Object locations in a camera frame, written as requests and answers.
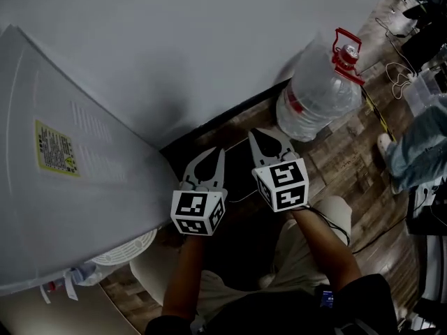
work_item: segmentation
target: plastic water bottle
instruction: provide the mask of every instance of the plastic water bottle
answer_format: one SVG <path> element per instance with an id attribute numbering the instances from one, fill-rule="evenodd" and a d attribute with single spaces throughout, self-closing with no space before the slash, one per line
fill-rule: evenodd
<path id="1" fill-rule="evenodd" d="M 361 106 L 360 86 L 355 64 L 362 41 L 352 33 L 338 28 L 330 46 L 321 35 L 302 51 L 295 65 L 295 74 L 277 101 L 279 127 L 293 139 L 308 142 L 331 121 Z M 336 47 L 339 35 L 358 44 Z"/>

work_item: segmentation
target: red handle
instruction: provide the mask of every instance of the red handle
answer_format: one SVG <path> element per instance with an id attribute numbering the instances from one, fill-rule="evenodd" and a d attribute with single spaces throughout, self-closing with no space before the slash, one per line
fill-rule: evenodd
<path id="1" fill-rule="evenodd" d="M 357 75 L 352 75 L 350 73 L 348 73 L 347 70 L 341 69 L 339 66 L 335 67 L 335 72 L 337 72 L 338 74 L 342 75 L 343 77 L 347 78 L 348 80 L 359 84 L 360 86 L 365 84 L 365 81 L 362 80 L 361 77 L 357 77 Z"/>
<path id="2" fill-rule="evenodd" d="M 335 45 L 338 42 L 338 34 L 345 35 L 347 38 L 350 38 L 352 41 L 357 42 L 358 43 L 357 52 L 360 52 L 360 46 L 362 45 L 362 40 L 360 40 L 359 37 L 357 37 L 356 35 L 353 35 L 351 32 L 339 27 L 338 29 L 335 30 L 336 36 L 335 36 L 334 44 L 332 45 L 332 51 L 334 53 L 336 52 Z"/>

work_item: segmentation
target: warning sticker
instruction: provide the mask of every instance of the warning sticker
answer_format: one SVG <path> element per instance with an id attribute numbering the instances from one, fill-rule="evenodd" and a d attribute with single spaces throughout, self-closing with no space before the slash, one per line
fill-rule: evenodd
<path id="1" fill-rule="evenodd" d="M 79 177 L 71 139 L 36 120 L 38 164 L 42 169 Z"/>

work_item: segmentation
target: black shirt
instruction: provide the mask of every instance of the black shirt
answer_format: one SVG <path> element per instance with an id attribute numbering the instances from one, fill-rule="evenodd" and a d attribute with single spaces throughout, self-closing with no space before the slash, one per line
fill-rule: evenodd
<path id="1" fill-rule="evenodd" d="M 396 334 L 390 287 L 379 274 L 364 276 L 334 296 L 333 308 L 306 292 L 256 293 L 225 307 L 207 325 L 207 334 Z M 175 316 L 152 320 L 146 335 L 191 334 Z"/>

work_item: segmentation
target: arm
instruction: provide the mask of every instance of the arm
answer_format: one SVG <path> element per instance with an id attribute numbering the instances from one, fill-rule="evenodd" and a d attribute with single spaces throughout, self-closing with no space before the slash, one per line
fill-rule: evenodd
<path id="1" fill-rule="evenodd" d="M 193 321 L 203 265 L 203 237 L 189 236 L 180 253 L 179 264 L 171 277 L 161 315 Z"/>
<path id="2" fill-rule="evenodd" d="M 309 210 L 292 211 L 292 215 L 309 244 L 316 264 L 328 277 L 334 292 L 361 278 L 351 250 L 319 215 Z"/>

